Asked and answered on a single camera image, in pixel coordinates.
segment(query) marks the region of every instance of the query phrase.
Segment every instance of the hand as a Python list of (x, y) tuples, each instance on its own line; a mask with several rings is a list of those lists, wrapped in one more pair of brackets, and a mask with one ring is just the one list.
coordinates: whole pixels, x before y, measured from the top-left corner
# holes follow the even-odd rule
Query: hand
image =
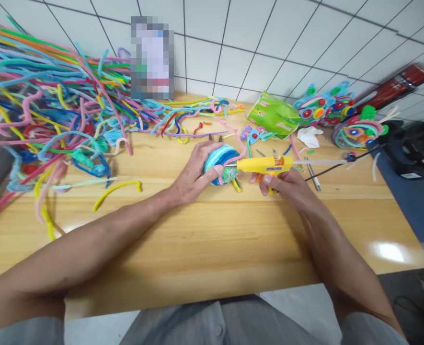
[[(249, 182), (255, 183), (257, 176), (258, 174), (254, 173)], [(296, 169), (292, 168), (288, 172), (281, 172), (277, 177), (265, 175), (263, 181), (260, 182), (260, 190), (264, 196), (268, 195), (268, 186), (278, 190), (282, 199), (289, 202), (298, 211), (307, 211), (322, 205)]]
[(207, 185), (223, 172), (223, 165), (215, 165), (202, 175), (202, 169), (210, 153), (223, 146), (223, 143), (204, 141), (194, 147), (193, 153), (180, 176), (169, 187), (174, 200), (179, 205), (194, 202)]

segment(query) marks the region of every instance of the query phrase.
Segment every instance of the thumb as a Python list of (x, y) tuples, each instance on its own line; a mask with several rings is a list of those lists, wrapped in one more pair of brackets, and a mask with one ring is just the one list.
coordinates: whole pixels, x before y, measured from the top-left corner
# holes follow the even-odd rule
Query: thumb
[(225, 170), (223, 165), (215, 165), (211, 167), (204, 175), (196, 180), (195, 185), (201, 190), (204, 189), (210, 182), (218, 178), (218, 176), (223, 173), (223, 170)]
[(271, 188), (274, 188), (278, 190), (279, 192), (285, 192), (288, 189), (288, 183), (285, 181), (282, 181), (280, 178), (272, 175), (265, 175), (263, 177), (263, 182), (270, 186)]

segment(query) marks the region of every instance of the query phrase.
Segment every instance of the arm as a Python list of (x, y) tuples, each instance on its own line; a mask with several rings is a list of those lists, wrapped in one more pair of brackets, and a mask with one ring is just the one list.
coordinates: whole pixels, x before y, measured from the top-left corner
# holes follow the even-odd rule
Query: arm
[(33, 253), (0, 276), (0, 328), (38, 316), (63, 319), (67, 291), (95, 276), (162, 216), (196, 200), (223, 166), (202, 175), (222, 143), (202, 142), (173, 185), (83, 225)]
[(303, 177), (295, 169), (279, 177), (266, 175), (260, 183), (263, 195), (268, 193), (267, 185), (298, 211), (314, 266), (332, 298), (339, 323), (359, 311), (376, 316), (404, 336), (378, 277)]

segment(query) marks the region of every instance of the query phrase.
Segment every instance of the white tissue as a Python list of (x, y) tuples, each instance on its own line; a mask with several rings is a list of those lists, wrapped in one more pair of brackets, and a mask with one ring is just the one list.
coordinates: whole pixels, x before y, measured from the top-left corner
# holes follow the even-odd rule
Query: white tissue
[(304, 144), (310, 149), (316, 149), (320, 146), (316, 135), (322, 133), (323, 130), (317, 129), (316, 127), (300, 128), (297, 134), (297, 138), (298, 140), (304, 142)]

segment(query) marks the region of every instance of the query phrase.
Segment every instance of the green packaging bag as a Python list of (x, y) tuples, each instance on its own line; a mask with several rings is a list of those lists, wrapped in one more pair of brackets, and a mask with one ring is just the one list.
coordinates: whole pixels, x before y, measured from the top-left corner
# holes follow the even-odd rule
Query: green packaging bag
[(258, 126), (263, 126), (268, 132), (276, 133), (280, 139), (285, 139), (296, 131), (300, 123), (298, 111), (292, 105), (266, 91), (261, 93), (247, 119)]

